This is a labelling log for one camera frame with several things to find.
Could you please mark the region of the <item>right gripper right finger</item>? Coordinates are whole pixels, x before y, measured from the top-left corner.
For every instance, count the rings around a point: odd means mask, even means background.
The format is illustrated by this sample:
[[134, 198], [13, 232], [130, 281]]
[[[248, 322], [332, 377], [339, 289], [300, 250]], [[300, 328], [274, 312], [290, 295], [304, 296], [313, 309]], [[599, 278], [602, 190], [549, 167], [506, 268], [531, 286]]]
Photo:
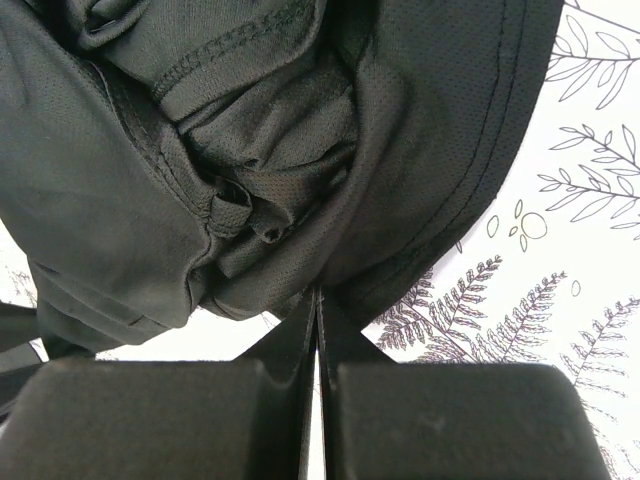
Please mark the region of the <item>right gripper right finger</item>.
[[605, 479], [576, 389], [544, 364], [401, 364], [326, 292], [315, 323], [330, 479]]

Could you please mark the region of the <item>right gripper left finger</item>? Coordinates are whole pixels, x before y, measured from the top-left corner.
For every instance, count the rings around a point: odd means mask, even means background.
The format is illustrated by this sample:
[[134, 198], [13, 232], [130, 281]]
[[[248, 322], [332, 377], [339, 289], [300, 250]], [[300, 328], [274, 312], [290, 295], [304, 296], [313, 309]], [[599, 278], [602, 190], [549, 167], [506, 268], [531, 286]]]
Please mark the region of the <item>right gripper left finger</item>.
[[67, 358], [1, 377], [5, 479], [302, 479], [316, 294], [231, 361]]

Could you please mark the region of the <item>black t-shirt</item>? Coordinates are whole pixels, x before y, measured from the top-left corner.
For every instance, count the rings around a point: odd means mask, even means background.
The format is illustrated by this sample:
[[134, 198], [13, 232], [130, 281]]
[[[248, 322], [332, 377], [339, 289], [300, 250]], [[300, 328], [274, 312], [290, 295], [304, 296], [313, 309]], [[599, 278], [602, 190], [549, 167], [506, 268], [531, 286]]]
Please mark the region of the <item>black t-shirt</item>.
[[365, 327], [496, 197], [559, 1], [5, 1], [1, 219], [91, 357], [311, 286]]

